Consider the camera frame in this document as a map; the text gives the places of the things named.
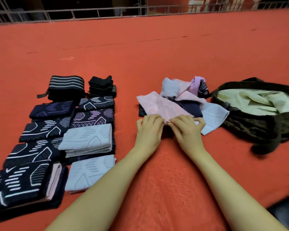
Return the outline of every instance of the hand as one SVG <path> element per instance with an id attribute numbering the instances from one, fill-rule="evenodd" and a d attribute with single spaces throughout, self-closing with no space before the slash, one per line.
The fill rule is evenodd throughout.
<path id="1" fill-rule="evenodd" d="M 158 114 L 147 115 L 137 121 L 137 137 L 134 149 L 147 160 L 161 142 L 165 119 Z"/>
<path id="2" fill-rule="evenodd" d="M 168 125 L 174 132 L 182 150 L 191 157 L 197 151 L 204 150 L 201 140 L 201 130 L 206 125 L 203 118 L 193 118 L 190 115 L 180 115 L 169 119 Z"/>

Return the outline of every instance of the metal frame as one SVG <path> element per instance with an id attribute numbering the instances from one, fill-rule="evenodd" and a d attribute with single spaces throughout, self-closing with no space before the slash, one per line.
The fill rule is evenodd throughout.
<path id="1" fill-rule="evenodd" d="M 138 6 L 133 7 L 111 7 L 111 8 L 87 8 L 87 9 L 60 9 L 60 10 L 30 10 L 30 11 L 11 11 L 6 3 L 5 0 L 0 0 L 0 4 L 3 10 L 0 10 L 0 24 L 11 24 L 11 23 L 39 23 L 39 22 L 56 22 L 56 21 L 77 21 L 77 20 L 91 20 L 91 19 L 110 19 L 110 18 L 129 18 L 129 17 L 145 17 L 145 16 L 162 16 L 162 15 L 177 15 L 177 14 L 196 14 L 193 13 L 193 9 L 195 10 L 197 6 L 202 7 L 203 11 L 197 13 L 220 13 L 220 12 L 232 12 L 232 11 L 250 11 L 250 10 L 257 10 L 259 4 L 264 4 L 263 9 L 283 9 L 289 8 L 289 1 L 272 1 L 272 2 L 251 2 L 251 3 L 243 3 L 240 4 L 239 10 L 229 10 L 229 6 L 233 5 L 233 3 L 229 3 L 228 0 L 221 0 L 220 3 L 214 4 L 200 4 L 200 5 L 156 5 L 156 6 L 147 6 L 141 5 L 141 0 L 139 0 Z M 170 13 L 170 8 L 177 8 L 178 11 L 176 13 Z M 182 12 L 183 8 L 186 8 L 191 11 Z M 100 17 L 101 10 L 115 10 L 120 9 L 120 16 L 115 17 Z M 122 10 L 123 9 L 138 9 L 139 15 L 133 16 L 123 16 Z M 142 9 L 144 9 L 145 15 L 141 15 Z M 157 9 L 165 9 L 164 13 L 157 13 Z M 90 17 L 90 18 L 76 18 L 74 12 L 75 11 L 96 11 L 98 17 Z M 53 12 L 70 12 L 72 18 L 71 19 L 51 19 L 49 13 Z M 38 20 L 38 21 L 27 21 L 26 19 L 22 18 L 22 14 L 31 14 L 31 13 L 41 13 L 45 16 L 46 20 Z M 21 21 L 15 21 L 12 18 L 12 14 L 16 14 L 19 16 Z"/>

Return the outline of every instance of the orange red floor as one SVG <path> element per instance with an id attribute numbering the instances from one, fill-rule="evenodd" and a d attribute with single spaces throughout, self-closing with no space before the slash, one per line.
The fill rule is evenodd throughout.
<path id="1" fill-rule="evenodd" d="M 136 137 L 136 96 L 160 92 L 165 77 L 206 79 L 209 90 L 258 77 L 289 85 L 289 10 L 71 21 L 0 26 L 0 169 L 51 75 L 112 75 L 117 86 L 116 158 Z M 258 202 L 289 195 L 289 142 L 257 158 L 251 143 L 223 128 L 202 137 L 214 159 Z M 0 231 L 44 230 L 56 210 L 0 223 Z M 200 171 L 170 138 L 140 169 L 111 230 L 225 230 Z"/>

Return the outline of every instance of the forearm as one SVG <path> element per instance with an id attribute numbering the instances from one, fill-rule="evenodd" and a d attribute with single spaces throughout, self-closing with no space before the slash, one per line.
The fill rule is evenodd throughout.
<path id="1" fill-rule="evenodd" d="M 64 231 L 106 231 L 116 217 L 132 179 L 146 161 L 132 149 L 48 227 Z"/>
<path id="2" fill-rule="evenodd" d="M 191 159 L 204 175 L 233 231 L 287 230 L 204 149 L 193 154 Z"/>

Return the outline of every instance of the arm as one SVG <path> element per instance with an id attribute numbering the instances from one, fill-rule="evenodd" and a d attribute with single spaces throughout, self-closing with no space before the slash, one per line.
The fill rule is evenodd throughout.
<path id="1" fill-rule="evenodd" d="M 137 121 L 134 148 L 61 213 L 47 231 L 107 231 L 141 165 L 161 141 L 164 119 L 148 115 Z"/>
<path id="2" fill-rule="evenodd" d="M 285 231 L 286 229 L 244 190 L 204 149 L 202 118 L 178 116 L 168 124 L 183 151 L 197 165 L 233 231 Z"/>

